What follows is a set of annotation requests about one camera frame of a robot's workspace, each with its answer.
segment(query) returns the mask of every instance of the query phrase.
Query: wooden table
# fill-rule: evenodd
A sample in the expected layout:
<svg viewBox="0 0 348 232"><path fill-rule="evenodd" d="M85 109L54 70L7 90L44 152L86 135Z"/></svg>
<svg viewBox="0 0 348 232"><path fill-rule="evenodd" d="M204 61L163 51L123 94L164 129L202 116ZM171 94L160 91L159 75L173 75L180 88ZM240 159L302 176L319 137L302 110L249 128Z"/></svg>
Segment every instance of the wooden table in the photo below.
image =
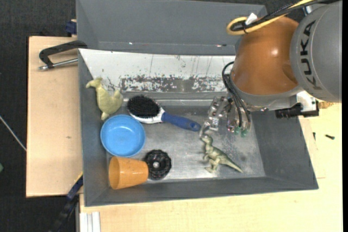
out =
<svg viewBox="0 0 348 232"><path fill-rule="evenodd" d="M38 70L42 49L73 40L29 38L28 198L67 194L82 171L77 64ZM75 57L76 51L52 60ZM102 232L343 231L341 105L300 121L318 190L98 207L85 207L81 193L79 209L99 211Z"/></svg>

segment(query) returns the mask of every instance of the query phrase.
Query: hairbrush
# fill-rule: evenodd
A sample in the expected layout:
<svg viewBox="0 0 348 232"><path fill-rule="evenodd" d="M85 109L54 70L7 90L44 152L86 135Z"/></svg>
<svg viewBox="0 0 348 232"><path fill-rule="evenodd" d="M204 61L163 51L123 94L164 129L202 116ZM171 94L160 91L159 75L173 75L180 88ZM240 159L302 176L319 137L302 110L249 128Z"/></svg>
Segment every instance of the hairbrush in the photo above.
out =
<svg viewBox="0 0 348 232"><path fill-rule="evenodd" d="M141 123L153 124L168 122L182 129L199 131L201 125L182 116L171 115L153 99L143 95L129 99L127 103L129 114Z"/></svg>

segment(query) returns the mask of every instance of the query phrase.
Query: orange cup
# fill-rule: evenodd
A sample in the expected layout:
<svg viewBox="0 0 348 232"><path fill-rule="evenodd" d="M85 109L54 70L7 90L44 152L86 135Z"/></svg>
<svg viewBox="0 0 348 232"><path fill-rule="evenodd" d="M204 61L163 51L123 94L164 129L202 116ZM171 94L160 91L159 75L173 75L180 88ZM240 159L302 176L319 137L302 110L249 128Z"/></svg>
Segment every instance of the orange cup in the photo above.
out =
<svg viewBox="0 0 348 232"><path fill-rule="evenodd" d="M148 178L146 162L114 156L109 164L109 182L114 190L144 183Z"/></svg>

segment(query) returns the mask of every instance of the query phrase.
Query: blue brush handle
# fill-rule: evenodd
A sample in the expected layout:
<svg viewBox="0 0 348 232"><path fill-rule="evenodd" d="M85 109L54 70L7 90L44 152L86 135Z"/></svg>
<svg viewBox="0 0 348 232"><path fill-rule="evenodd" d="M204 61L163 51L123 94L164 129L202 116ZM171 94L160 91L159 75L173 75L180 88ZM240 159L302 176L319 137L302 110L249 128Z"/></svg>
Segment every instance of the blue brush handle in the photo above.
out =
<svg viewBox="0 0 348 232"><path fill-rule="evenodd" d="M201 129L201 125L199 125L197 122L187 119L185 117L171 115L167 112L164 112L162 114L161 120L162 122L169 122L186 130L199 131Z"/></svg>

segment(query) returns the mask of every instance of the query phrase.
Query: yellow cable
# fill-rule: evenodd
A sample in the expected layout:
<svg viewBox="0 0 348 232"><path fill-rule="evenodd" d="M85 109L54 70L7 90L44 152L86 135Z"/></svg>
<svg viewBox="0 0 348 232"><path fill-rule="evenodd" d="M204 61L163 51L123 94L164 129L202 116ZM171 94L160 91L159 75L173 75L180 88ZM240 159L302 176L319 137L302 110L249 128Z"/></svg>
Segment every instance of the yellow cable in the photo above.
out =
<svg viewBox="0 0 348 232"><path fill-rule="evenodd" d="M306 4L306 3L311 2L311 1L314 1L314 0L301 0L301 1L297 2L296 4L292 5L290 8L296 7L298 5ZM258 24L256 26L246 28L245 30L232 31L231 30L231 26L233 26L234 24L236 24L238 22L242 23L242 22L245 22L247 20L247 17L238 17L238 18L235 18L233 21L231 21L227 25L226 31L227 31L227 33L229 35L244 35L245 33L250 33L250 32L253 32L253 31L257 30L257 29L260 29L261 27L266 26L267 24L270 24L273 21L278 20L279 18L281 18L283 16L286 16L286 14L281 15L279 17L272 18L271 20L268 20L266 22L260 23L260 24Z"/></svg>

